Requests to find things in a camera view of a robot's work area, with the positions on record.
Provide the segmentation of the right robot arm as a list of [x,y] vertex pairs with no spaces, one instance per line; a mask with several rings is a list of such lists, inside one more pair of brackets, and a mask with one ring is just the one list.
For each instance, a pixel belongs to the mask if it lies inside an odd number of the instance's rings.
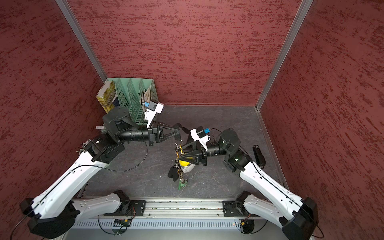
[[265,159],[259,147],[254,146],[252,159],[241,147],[241,141],[233,129],[223,130],[219,139],[210,142],[210,129],[198,127],[188,130],[187,143],[180,147],[180,160],[193,165],[207,164],[209,157],[224,156],[224,165],[257,189],[266,200],[250,193],[242,193],[238,202],[250,215],[262,217],[282,229],[289,240],[309,240],[318,227],[318,207],[311,198],[302,199],[284,188],[262,169]]

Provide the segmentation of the black fabric bag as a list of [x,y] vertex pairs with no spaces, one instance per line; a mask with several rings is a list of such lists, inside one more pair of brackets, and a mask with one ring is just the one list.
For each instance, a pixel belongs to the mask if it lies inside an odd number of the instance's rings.
[[181,190],[188,183],[188,179],[184,177],[184,173],[190,172],[194,168],[194,165],[189,162],[179,160],[180,156],[184,154],[183,147],[182,147],[183,140],[181,138],[180,133],[178,133],[175,136],[175,144],[176,144],[175,152],[176,152],[177,158],[175,160],[174,165],[170,168],[168,172],[168,178],[173,179],[174,182],[179,180],[178,188],[179,190]]

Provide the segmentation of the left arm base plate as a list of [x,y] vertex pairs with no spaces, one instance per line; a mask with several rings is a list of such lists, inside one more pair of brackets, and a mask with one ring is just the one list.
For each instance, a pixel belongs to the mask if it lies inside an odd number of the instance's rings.
[[106,213],[103,216],[116,217],[116,216],[127,216],[127,217],[142,217],[146,209],[146,201],[133,200],[129,203],[122,203],[122,205],[114,213]]

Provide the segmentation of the green strap keychain charm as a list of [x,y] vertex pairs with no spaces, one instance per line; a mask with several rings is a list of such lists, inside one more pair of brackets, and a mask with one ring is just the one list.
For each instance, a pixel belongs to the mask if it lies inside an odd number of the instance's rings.
[[184,173],[180,168],[178,169],[178,175],[180,177],[178,190],[182,190],[187,185],[188,179],[184,177]]

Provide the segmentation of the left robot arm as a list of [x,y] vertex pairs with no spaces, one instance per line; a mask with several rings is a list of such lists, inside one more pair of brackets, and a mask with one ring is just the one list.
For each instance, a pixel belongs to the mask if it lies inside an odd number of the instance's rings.
[[139,126],[129,110],[116,107],[103,116],[106,132],[86,143],[78,159],[54,184],[35,198],[20,204],[29,217],[28,228],[34,235],[54,239],[67,232],[75,223],[99,215],[123,216],[130,212],[130,198],[123,191],[89,200],[74,200],[75,194],[122,151],[124,143],[148,142],[149,146],[168,138],[180,138],[178,125],[158,124],[155,128]]

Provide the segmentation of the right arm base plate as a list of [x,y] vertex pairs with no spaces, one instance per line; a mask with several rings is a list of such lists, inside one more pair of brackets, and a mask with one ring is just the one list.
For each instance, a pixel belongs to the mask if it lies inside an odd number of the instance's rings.
[[225,217],[247,217],[249,212],[244,205],[238,201],[222,201]]

